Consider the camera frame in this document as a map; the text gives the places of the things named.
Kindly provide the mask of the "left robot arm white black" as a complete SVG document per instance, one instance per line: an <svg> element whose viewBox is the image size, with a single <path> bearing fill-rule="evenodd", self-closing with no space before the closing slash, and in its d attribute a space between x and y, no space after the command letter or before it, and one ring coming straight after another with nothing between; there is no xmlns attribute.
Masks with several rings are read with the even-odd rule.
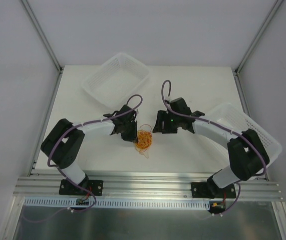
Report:
<svg viewBox="0 0 286 240"><path fill-rule="evenodd" d="M84 139L120 134L122 140L137 143L136 116L136 111L125 104L120 110L85 123L76 124L63 118L43 140L41 151L48 157L48 163L54 162L53 167L66 178L66 187L82 195L90 190L88 176L76 163Z"/></svg>

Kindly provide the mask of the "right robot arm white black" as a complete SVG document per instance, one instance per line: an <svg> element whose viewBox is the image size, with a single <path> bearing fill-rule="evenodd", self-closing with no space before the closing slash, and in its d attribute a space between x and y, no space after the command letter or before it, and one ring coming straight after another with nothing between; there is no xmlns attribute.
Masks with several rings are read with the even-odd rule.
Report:
<svg viewBox="0 0 286 240"><path fill-rule="evenodd" d="M165 100L166 111L159 112L161 132L176 133L178 128L204 136L228 151L229 165L210 176L199 193L213 199L221 196L231 184L265 174L269 156L252 129L235 131L205 116L192 112L183 98Z"/></svg>

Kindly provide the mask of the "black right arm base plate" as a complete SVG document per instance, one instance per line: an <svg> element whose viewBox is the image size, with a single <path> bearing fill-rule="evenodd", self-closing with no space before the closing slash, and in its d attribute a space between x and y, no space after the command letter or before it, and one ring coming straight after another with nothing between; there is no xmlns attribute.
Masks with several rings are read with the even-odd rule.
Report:
<svg viewBox="0 0 286 240"><path fill-rule="evenodd" d="M233 184L230 184L224 188L218 188L216 186L210 187L207 182L192 182L191 194L193 198L197 199L235 199L236 190Z"/></svg>

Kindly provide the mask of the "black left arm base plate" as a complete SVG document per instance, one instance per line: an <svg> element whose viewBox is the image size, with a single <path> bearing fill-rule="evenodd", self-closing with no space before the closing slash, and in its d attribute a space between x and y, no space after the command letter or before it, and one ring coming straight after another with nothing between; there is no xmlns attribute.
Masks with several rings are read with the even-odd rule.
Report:
<svg viewBox="0 0 286 240"><path fill-rule="evenodd" d="M85 196L88 193L84 191L84 189L86 189L95 196L101 196L103 184L103 180L85 179L80 185L76 186L67 179L63 179L61 180L58 194L62 196Z"/></svg>

